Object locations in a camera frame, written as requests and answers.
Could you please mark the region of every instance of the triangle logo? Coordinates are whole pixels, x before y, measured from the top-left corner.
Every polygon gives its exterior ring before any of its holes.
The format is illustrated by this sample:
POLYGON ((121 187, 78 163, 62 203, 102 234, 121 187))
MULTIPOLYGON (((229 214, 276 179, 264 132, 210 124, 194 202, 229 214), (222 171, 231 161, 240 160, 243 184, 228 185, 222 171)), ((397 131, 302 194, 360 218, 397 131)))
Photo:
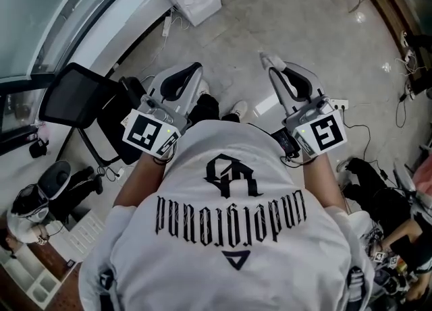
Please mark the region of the triangle logo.
POLYGON ((228 259, 228 262, 237 270, 239 271, 243 264, 246 262, 246 260, 249 257, 250 251, 237 251, 237 252, 229 252, 229 251, 222 251, 223 255, 228 259))

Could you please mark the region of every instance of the white t-shirt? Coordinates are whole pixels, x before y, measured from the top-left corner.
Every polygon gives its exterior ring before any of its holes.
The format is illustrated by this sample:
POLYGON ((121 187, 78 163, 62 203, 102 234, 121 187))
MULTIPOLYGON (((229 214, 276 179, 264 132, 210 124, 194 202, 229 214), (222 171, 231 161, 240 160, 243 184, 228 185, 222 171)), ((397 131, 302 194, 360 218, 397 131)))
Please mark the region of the white t-shirt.
POLYGON ((32 221, 24 218, 17 217, 11 213, 11 209, 7 211, 7 228, 18 239, 18 241, 29 244, 38 241, 36 234, 32 228, 36 225, 32 221))
POLYGON ((100 310, 107 266, 124 310, 343 310, 354 261, 369 296, 373 268, 348 217, 293 185, 282 155, 251 125, 189 129, 158 191, 108 216, 81 268, 84 309, 100 310))

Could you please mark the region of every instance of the black shoes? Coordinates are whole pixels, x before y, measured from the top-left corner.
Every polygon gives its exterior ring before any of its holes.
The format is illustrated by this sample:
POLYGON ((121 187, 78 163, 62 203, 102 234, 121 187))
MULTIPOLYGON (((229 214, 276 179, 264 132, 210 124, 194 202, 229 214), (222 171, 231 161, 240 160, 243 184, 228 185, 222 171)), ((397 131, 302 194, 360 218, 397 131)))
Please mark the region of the black shoes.
POLYGON ((94 172, 95 170, 93 169, 93 167, 89 166, 85 169, 82 170, 84 172, 84 175, 89 178, 94 172))
POLYGON ((97 176, 95 177, 95 179, 93 180, 94 183, 94 190, 95 192, 100 195, 103 192, 103 187, 102 187, 102 178, 101 176, 97 176))

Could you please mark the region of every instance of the black chair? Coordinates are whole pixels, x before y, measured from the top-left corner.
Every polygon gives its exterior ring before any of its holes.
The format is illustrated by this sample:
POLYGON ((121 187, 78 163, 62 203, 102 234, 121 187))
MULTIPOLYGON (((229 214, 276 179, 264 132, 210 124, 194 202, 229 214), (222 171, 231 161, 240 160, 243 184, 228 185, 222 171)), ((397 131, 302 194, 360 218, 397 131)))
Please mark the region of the black chair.
POLYGON ((123 142, 122 120, 140 105, 145 90, 137 78, 122 78, 118 83, 76 63, 64 67, 48 87, 40 105, 39 118, 77 128, 99 166, 108 167, 120 159, 130 165, 141 150, 123 142), (104 135, 118 156, 105 160, 99 156, 84 129, 97 118, 104 135))

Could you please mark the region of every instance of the chair leg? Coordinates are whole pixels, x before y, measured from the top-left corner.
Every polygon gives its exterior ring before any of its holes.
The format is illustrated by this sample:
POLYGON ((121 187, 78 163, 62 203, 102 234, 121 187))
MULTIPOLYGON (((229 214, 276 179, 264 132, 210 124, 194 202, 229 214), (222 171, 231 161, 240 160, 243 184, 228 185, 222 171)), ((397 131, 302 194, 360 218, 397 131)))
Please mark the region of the chair leg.
POLYGON ((114 159, 111 160, 105 160, 102 159, 101 156, 97 153, 95 147, 93 146, 92 142, 90 141, 90 139, 88 138, 86 132, 83 129, 78 129, 78 132, 81 135, 82 140, 84 141, 87 149, 89 149, 91 155, 94 157, 94 159, 96 160, 97 164, 100 167, 108 167, 110 166, 110 164, 117 162, 120 160, 120 156, 116 156, 114 159))

